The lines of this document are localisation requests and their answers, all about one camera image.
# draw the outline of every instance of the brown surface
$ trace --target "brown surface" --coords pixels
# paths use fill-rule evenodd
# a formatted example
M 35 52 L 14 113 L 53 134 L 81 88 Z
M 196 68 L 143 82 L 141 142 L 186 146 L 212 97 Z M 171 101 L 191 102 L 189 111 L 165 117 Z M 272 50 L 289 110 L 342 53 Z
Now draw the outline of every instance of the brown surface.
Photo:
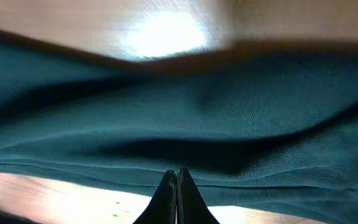
M 0 29 L 115 58 L 100 56 L 106 63 L 179 74 L 279 49 L 358 52 L 358 1 L 0 0 Z M 0 209 L 45 223 L 112 223 L 115 213 L 129 222 L 147 202 L 136 195 L 0 174 Z M 316 223 L 243 208 L 212 211 L 223 223 L 232 217 L 239 223 Z

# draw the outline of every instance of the teal fabric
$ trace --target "teal fabric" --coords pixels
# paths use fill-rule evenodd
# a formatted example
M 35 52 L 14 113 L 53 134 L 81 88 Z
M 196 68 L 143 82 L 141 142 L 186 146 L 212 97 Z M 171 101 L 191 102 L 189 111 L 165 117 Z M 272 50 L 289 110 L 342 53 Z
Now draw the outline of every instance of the teal fabric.
M 358 55 L 153 76 L 0 42 L 0 172 L 358 223 Z

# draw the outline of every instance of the cloth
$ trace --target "cloth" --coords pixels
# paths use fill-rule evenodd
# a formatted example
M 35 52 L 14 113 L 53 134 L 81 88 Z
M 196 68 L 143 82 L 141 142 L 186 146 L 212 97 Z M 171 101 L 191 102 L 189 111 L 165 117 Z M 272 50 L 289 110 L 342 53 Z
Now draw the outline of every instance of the cloth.
M 280 52 L 197 75 L 0 42 L 0 172 L 358 223 L 358 55 Z

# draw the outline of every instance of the fabric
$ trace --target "fabric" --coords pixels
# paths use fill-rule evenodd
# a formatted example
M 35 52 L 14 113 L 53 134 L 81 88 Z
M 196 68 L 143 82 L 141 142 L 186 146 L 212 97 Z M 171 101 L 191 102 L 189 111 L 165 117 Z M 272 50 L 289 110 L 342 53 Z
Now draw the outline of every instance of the fabric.
M 0 172 L 358 223 L 358 55 L 282 52 L 170 77 L 0 42 Z

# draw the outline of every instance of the wooden surface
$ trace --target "wooden surface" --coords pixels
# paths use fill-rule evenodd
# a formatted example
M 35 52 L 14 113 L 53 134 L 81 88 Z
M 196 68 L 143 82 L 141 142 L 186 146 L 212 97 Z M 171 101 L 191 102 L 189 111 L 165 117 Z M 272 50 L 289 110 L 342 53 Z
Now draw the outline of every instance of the wooden surface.
M 174 75 L 277 49 L 358 52 L 358 1 L 0 0 L 0 29 Z M 43 223 L 130 223 L 149 200 L 0 174 L 0 210 Z M 233 217 L 237 223 L 317 223 L 244 208 L 211 210 L 222 223 Z

